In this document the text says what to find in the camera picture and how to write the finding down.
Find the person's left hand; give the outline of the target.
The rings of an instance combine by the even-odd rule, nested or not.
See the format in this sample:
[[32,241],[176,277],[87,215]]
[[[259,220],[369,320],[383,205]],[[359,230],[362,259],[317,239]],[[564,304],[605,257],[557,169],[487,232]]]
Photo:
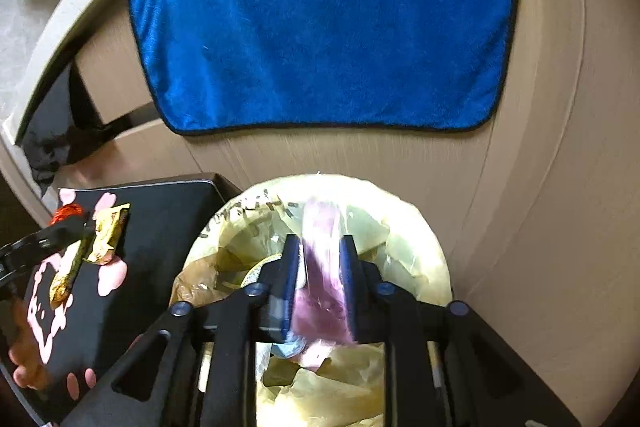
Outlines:
[[14,383],[22,389],[43,391],[48,387],[49,375],[40,355],[40,326],[32,327],[27,306],[18,298],[11,301],[11,317],[17,330],[9,349],[9,358],[15,365]]

